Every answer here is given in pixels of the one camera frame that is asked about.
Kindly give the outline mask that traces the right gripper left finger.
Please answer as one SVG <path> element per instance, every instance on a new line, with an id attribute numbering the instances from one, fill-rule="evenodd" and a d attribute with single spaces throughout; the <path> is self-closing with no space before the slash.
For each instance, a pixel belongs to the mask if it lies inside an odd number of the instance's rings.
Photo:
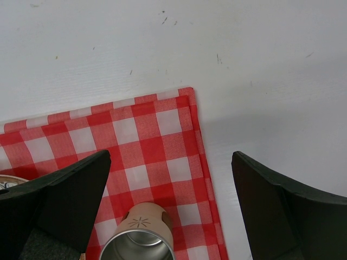
<path id="1" fill-rule="evenodd" d="M 111 167 L 109 151 L 1 189 L 1 259 L 80 259 Z"/>

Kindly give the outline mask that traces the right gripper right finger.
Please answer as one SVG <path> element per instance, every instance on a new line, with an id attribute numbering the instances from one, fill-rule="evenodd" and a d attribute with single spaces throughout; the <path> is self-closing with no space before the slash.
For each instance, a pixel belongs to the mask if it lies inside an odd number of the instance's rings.
<path id="1" fill-rule="evenodd" d="M 346 259 L 346 197 L 237 151 L 232 171 L 253 259 Z"/>

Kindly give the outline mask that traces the metal cup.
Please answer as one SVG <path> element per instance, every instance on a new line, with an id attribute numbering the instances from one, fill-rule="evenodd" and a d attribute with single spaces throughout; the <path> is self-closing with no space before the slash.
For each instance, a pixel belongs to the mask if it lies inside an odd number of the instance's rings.
<path id="1" fill-rule="evenodd" d="M 124 215 L 99 259 L 176 259 L 169 214 L 155 203 L 135 205 Z"/>

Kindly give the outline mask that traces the red white checkered cloth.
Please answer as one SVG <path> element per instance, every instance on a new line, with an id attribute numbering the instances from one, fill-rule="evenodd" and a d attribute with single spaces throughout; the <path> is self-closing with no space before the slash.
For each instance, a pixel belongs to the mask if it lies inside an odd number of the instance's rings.
<path id="1" fill-rule="evenodd" d="M 87 259 L 142 202 L 169 213 L 177 259 L 227 259 L 191 87 L 1 126 L 1 173 L 10 176 L 32 180 L 100 150 L 111 169 Z"/>

